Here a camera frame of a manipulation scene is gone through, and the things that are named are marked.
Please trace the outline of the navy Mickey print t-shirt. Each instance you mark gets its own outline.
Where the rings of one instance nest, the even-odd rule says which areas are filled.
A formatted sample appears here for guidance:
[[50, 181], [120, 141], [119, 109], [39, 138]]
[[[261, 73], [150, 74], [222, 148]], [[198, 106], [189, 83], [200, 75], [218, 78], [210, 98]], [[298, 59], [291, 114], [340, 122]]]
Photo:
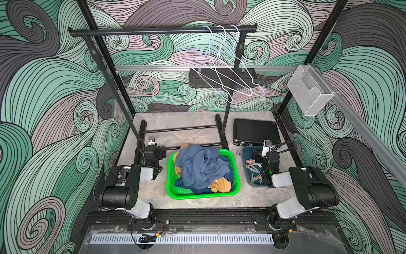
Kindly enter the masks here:
[[207, 162], [185, 161], [185, 167], [175, 166], [179, 179], [175, 186], [189, 189], [194, 194], [227, 193], [234, 182], [227, 157], [220, 156]]

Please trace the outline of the white wire hanger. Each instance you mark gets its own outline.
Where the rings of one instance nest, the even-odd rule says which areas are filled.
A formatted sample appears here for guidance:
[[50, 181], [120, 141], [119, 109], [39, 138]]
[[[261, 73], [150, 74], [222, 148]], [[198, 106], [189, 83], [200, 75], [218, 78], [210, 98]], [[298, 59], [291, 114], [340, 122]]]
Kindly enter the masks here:
[[[248, 70], [246, 64], [243, 61], [244, 45], [246, 36], [248, 33], [256, 31], [256, 25], [254, 26], [237, 26], [231, 25], [224, 27], [218, 25], [216, 27], [210, 27], [213, 31], [213, 41], [211, 43], [210, 55], [214, 58], [216, 68], [227, 68], [233, 71], [234, 76], [239, 77], [240, 69]], [[216, 88], [222, 93], [223, 96], [228, 97], [226, 92], [223, 92], [221, 88]], [[239, 84], [238, 87], [235, 87], [233, 84], [230, 87], [225, 86], [231, 96], [234, 93], [241, 94], [244, 96], [254, 95], [253, 88], [248, 85]]]

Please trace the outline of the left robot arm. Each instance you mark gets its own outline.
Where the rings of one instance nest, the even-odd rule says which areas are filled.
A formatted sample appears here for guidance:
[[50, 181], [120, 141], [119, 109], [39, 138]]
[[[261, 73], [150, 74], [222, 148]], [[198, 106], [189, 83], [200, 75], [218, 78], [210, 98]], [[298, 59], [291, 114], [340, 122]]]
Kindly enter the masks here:
[[137, 147], [132, 165], [110, 168], [101, 191], [94, 194], [96, 204], [105, 211], [123, 212], [136, 220], [155, 223], [153, 205], [139, 198], [141, 182], [153, 181], [162, 171], [160, 160], [166, 158], [165, 146]]

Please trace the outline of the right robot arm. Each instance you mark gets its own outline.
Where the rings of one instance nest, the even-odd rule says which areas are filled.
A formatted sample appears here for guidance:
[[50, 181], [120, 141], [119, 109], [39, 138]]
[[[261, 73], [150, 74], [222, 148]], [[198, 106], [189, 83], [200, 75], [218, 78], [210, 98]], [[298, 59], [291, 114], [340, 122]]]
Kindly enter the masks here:
[[294, 189], [294, 196], [273, 206], [268, 221], [272, 224], [280, 220], [291, 220], [303, 213], [320, 208], [335, 207], [339, 204], [339, 194], [318, 167], [290, 167], [279, 170], [280, 155], [269, 151], [264, 155], [253, 149], [251, 160], [259, 166], [257, 178], [268, 188]]

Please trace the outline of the teal plastic tray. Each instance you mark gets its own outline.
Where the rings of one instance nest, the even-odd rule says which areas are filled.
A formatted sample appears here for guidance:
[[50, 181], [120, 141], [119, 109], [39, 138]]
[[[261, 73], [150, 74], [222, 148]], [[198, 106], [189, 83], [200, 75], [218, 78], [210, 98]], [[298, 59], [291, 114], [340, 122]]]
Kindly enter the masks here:
[[[245, 148], [242, 150], [242, 155], [241, 155], [241, 159], [242, 159], [242, 163], [243, 163], [243, 169], [244, 169], [245, 176], [246, 176], [246, 179], [247, 179], [248, 184], [249, 184], [250, 186], [252, 186], [252, 187], [268, 187], [268, 188], [274, 188], [274, 186], [273, 186], [273, 184], [272, 184], [272, 179], [271, 179], [272, 175], [265, 174], [265, 173], [263, 172], [263, 169], [262, 169], [262, 168], [258, 168], [258, 167], [257, 167], [257, 168], [258, 168], [257, 171], [251, 171], [251, 170], [249, 170], [249, 169], [246, 168], [246, 165], [247, 165], [247, 164], [246, 164], [246, 161], [247, 161], [247, 160], [253, 160], [253, 159], [252, 159], [252, 152], [253, 152], [254, 149], [258, 150], [259, 152], [262, 152], [262, 147], [259, 147], [259, 146], [249, 146], [249, 147], [245, 147]], [[262, 176], [263, 176], [262, 185], [255, 185], [255, 184], [251, 183], [251, 177], [252, 177], [252, 175], [257, 176], [257, 175], [259, 175], [259, 174], [262, 174]]]

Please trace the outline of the black ribbed case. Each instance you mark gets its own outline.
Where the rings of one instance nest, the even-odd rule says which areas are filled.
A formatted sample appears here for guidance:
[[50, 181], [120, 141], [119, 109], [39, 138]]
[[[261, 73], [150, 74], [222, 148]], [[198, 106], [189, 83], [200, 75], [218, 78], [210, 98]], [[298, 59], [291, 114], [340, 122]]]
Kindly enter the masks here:
[[281, 144], [277, 123], [249, 119], [235, 119], [233, 123], [233, 144], [236, 146], [262, 146], [267, 140], [273, 145]]

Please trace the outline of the green plastic basket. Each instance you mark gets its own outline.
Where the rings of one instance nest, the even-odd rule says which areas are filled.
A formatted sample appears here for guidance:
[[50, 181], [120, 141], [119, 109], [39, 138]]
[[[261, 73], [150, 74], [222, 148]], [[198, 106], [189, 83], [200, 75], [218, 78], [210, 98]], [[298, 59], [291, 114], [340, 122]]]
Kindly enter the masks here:
[[168, 159], [168, 171], [167, 171], [167, 182], [166, 190], [167, 194], [174, 200], [192, 200], [192, 199], [207, 199], [207, 198], [217, 198], [217, 197], [231, 197], [236, 195], [241, 188], [241, 181], [239, 177], [238, 168], [236, 165], [234, 154], [227, 149], [220, 149], [219, 155], [228, 158], [230, 171], [233, 175], [233, 184], [230, 192], [227, 193], [213, 193], [210, 194], [194, 194], [189, 189], [180, 188], [175, 186], [175, 181], [179, 179], [178, 175], [175, 173], [175, 167], [173, 158], [177, 153], [173, 153]]

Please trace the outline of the black clothes rack frame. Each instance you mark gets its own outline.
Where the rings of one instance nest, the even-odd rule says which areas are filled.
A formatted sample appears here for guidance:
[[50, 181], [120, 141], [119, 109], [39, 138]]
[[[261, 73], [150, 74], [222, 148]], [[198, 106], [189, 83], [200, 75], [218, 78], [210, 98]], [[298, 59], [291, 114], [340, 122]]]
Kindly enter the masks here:
[[135, 36], [135, 35], [171, 35], [171, 34], [199, 34], [199, 33], [231, 33], [237, 31], [240, 33], [238, 44], [235, 50], [235, 61], [232, 70], [235, 72], [231, 81], [234, 81], [235, 77], [238, 76], [240, 71], [240, 64], [242, 63], [242, 56], [244, 54], [244, 43], [246, 40], [246, 35], [248, 33], [255, 33], [257, 31], [258, 25], [243, 25], [243, 26], [229, 26], [229, 27], [205, 27], [205, 28], [141, 28], [141, 29], [114, 29], [114, 30], [74, 30], [68, 28], [69, 34], [73, 38], [82, 38], [92, 56], [92, 59], [96, 62], [97, 67], [103, 74], [106, 83], [108, 84], [110, 90], [112, 91], [120, 109], [122, 110], [127, 122], [130, 125], [130, 129], [137, 138], [140, 145], [136, 147], [136, 155], [134, 157], [134, 162], [140, 162], [143, 153], [139, 152], [139, 149], [143, 148], [144, 137], [147, 133], [163, 133], [163, 132], [173, 132], [173, 131], [187, 131], [187, 130], [198, 130], [198, 129], [210, 129], [216, 128], [218, 130], [220, 142], [212, 144], [202, 144], [202, 147], [222, 147], [223, 149], [229, 149], [228, 142], [225, 135], [226, 124], [228, 121], [229, 110], [231, 102], [227, 102], [224, 118], [221, 119], [220, 115], [215, 115], [215, 125], [211, 126], [194, 126], [185, 128], [175, 128], [175, 129], [160, 129], [155, 131], [148, 131], [147, 122], [145, 120], [141, 121], [140, 128], [137, 129], [133, 124], [133, 118], [135, 116], [135, 110], [130, 104], [130, 98], [122, 84], [121, 78], [117, 74], [113, 74], [112, 77], [108, 74], [108, 69], [114, 68], [116, 71], [118, 68], [113, 62], [108, 62], [103, 57], [103, 50], [97, 49], [93, 43], [92, 38], [98, 38], [102, 36]]

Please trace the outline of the clear mesh wall bin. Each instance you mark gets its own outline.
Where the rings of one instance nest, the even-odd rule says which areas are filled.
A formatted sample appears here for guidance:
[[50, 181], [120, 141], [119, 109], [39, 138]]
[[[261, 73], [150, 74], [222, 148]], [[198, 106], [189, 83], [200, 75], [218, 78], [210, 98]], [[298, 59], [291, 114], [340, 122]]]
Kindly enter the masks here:
[[298, 66], [288, 89], [305, 116], [316, 116], [334, 97], [328, 81], [313, 65]]

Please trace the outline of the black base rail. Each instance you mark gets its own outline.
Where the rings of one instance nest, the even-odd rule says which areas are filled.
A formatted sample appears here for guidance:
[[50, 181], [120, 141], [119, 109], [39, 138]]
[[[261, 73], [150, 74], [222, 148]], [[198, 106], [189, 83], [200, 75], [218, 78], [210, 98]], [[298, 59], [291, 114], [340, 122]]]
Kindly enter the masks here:
[[274, 207], [154, 209], [146, 219], [135, 219], [125, 212], [92, 212], [85, 225], [122, 226], [147, 232], [174, 231], [187, 226], [248, 226], [267, 232], [295, 230], [298, 226], [338, 225], [332, 212], [313, 211], [293, 219], [282, 219]]

